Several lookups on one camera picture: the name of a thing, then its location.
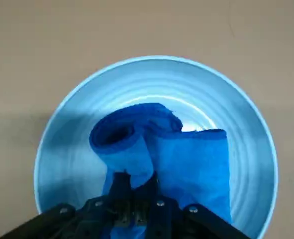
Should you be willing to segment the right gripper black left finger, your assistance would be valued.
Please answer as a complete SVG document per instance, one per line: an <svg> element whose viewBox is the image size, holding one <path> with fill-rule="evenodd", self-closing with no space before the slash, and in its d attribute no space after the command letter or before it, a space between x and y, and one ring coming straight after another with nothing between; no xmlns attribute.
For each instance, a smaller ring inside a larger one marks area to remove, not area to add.
<svg viewBox="0 0 294 239"><path fill-rule="evenodd" d="M127 173L114 173L108 195L84 206L61 203L1 236L3 239L107 239L115 224L130 223L131 186Z"/></svg>

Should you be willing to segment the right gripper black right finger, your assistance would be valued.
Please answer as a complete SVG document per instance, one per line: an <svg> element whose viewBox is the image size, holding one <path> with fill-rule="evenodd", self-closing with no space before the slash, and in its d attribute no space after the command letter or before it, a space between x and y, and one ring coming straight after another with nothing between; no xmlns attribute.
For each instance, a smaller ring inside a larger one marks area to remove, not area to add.
<svg viewBox="0 0 294 239"><path fill-rule="evenodd" d="M133 190L135 225L146 239L247 239L248 236L201 204L183 209L160 193L157 174Z"/></svg>

